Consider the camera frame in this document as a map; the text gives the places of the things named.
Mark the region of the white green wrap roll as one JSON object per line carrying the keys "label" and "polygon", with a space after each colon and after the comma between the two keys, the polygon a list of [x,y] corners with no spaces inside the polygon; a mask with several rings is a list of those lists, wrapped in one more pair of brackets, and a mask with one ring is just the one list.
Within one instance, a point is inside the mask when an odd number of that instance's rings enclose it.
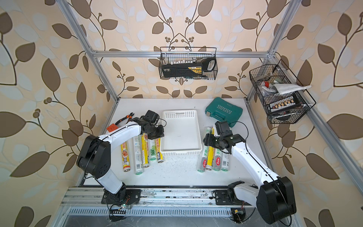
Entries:
{"label": "white green wrap roll", "polygon": [[211,133],[211,131],[212,131],[212,129],[210,127],[205,128],[205,133],[204,133],[203,140],[202,140],[202,145],[203,145],[202,151],[200,152],[198,166],[197,166],[197,171],[201,172],[201,173],[205,172],[205,170],[206,170],[207,157],[208,157],[208,151],[209,151],[209,147],[204,144],[204,139],[208,134]]}

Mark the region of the green red-cap wrap roll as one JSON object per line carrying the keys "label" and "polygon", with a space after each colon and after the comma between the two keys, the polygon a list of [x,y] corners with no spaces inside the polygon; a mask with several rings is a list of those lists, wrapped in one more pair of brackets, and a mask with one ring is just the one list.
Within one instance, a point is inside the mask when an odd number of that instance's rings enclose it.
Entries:
{"label": "green red-cap wrap roll", "polygon": [[222,152],[221,150],[214,148],[214,157],[213,157],[213,163],[212,168],[215,171],[221,170],[221,161],[222,161]]}

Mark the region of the green plastic tool case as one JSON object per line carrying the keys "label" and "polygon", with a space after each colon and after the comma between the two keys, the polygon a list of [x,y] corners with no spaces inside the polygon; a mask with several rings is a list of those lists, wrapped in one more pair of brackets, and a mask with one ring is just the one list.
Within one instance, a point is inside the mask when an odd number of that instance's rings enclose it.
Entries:
{"label": "green plastic tool case", "polygon": [[243,109],[223,100],[220,97],[216,97],[206,107],[205,114],[220,122],[228,122],[229,127],[232,128],[242,116]]}

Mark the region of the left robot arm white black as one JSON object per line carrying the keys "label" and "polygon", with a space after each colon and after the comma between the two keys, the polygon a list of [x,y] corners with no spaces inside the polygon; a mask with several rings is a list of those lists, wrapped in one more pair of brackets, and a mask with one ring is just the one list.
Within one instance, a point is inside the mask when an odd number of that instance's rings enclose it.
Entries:
{"label": "left robot arm white black", "polygon": [[136,136],[147,134],[151,139],[164,137],[163,125],[157,125],[160,117],[153,111],[133,118],[121,128],[100,136],[86,137],[76,165],[84,173],[91,174],[106,191],[117,194],[123,182],[111,170],[111,152]]}

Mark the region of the green grape wrap roll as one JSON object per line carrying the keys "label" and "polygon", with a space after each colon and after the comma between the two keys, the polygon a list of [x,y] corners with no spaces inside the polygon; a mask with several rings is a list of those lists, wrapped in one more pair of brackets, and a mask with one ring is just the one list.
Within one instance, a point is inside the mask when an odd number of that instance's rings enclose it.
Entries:
{"label": "green grape wrap roll", "polygon": [[149,144],[149,157],[150,161],[156,161],[157,160],[157,151],[156,151],[156,143],[155,140],[148,140]]}

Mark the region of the white text wrap roll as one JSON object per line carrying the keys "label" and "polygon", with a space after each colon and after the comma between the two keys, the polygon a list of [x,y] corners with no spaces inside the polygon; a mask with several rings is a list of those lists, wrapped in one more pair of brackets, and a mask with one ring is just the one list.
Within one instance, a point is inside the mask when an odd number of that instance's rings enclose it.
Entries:
{"label": "white text wrap roll", "polygon": [[222,153],[222,171],[229,171],[230,155],[228,153]]}

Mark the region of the yellow wrap roll group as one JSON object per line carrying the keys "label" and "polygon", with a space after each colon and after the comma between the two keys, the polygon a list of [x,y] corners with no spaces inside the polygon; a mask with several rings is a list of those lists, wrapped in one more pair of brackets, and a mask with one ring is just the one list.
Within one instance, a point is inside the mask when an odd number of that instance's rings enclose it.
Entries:
{"label": "yellow wrap roll group", "polygon": [[213,158],[214,158],[214,148],[208,146],[208,153],[207,153],[207,165],[206,170],[211,171],[213,168]]}
{"label": "yellow wrap roll group", "polygon": [[163,158],[163,155],[161,153],[161,139],[160,138],[156,139],[155,143],[156,143],[156,152],[157,152],[157,162],[158,163],[163,163],[164,158]]}

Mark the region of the white paper in right basket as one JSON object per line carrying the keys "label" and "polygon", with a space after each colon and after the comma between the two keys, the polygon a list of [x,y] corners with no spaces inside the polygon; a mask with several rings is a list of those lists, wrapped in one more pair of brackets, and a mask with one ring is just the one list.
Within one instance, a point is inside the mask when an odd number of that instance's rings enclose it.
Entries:
{"label": "white paper in right basket", "polygon": [[311,88],[311,85],[308,86],[299,86],[297,84],[274,84],[271,88],[276,91],[280,95],[285,95],[289,93],[294,93],[300,90],[307,90]]}

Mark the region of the red black pliers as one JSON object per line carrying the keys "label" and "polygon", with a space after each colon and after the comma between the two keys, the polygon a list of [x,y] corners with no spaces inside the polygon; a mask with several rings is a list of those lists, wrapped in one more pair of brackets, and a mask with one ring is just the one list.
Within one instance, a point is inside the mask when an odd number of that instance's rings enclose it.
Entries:
{"label": "red black pliers", "polygon": [[125,117],[121,118],[120,120],[118,120],[118,121],[115,123],[115,125],[118,125],[118,124],[120,124],[121,122],[123,122],[123,121],[125,121],[125,120],[128,120],[127,122],[129,122],[129,121],[131,121],[131,119],[133,118],[133,116],[134,116],[134,113],[130,113],[129,115],[127,115],[127,116],[125,116]]}

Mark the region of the white plastic perforated basket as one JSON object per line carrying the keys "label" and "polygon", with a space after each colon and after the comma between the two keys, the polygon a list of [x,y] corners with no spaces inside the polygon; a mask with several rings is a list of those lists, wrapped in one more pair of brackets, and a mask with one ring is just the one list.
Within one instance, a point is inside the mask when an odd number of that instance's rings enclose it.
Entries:
{"label": "white plastic perforated basket", "polygon": [[202,151],[201,133],[196,110],[163,111],[166,120],[161,153],[164,156],[198,155]]}

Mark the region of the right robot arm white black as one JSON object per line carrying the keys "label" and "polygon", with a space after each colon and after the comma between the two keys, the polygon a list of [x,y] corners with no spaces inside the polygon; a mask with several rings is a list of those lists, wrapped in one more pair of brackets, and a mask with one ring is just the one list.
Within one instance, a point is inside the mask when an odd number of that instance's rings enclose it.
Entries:
{"label": "right robot arm white black", "polygon": [[216,137],[208,133],[203,142],[221,151],[226,149],[244,165],[257,187],[240,183],[233,188],[234,196],[254,206],[266,223],[272,224],[296,213],[292,182],[268,168],[252,152],[242,136],[236,134]]}

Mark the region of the socket set in right basket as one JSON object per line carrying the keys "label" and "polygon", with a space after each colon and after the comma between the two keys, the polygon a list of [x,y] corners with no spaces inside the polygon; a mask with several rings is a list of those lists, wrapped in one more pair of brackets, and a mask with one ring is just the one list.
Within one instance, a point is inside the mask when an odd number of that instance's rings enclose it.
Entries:
{"label": "socket set in right basket", "polygon": [[299,101],[298,97],[296,95],[292,95],[286,98],[283,98],[279,101],[276,101],[274,103],[271,103],[268,105],[268,110],[274,114],[279,113],[283,111],[290,110],[292,108],[296,108],[301,106],[301,101]]}

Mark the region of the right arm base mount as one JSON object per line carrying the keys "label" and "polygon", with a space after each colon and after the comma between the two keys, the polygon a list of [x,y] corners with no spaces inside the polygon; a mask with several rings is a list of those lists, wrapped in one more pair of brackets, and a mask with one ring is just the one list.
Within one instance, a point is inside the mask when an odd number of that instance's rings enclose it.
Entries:
{"label": "right arm base mount", "polygon": [[245,201],[240,201],[236,198],[232,198],[229,195],[228,190],[215,190],[212,193],[212,196],[215,199],[215,203],[218,206],[243,206],[243,205],[250,205]]}

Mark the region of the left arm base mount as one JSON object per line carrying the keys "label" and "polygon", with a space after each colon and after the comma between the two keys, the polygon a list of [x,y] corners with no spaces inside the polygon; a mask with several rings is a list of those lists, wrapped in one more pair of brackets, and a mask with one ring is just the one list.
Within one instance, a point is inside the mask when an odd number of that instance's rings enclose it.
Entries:
{"label": "left arm base mount", "polygon": [[132,205],[140,201],[140,189],[121,189],[117,194],[112,194],[104,189],[101,203],[106,205]]}

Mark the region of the black yellow tool in basket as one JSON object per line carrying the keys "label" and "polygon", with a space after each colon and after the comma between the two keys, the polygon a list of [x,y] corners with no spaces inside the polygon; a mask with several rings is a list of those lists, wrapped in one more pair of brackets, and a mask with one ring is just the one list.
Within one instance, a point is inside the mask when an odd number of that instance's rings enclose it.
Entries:
{"label": "black yellow tool in basket", "polygon": [[186,79],[214,80],[217,75],[216,57],[171,60],[159,66],[161,78],[183,77]]}

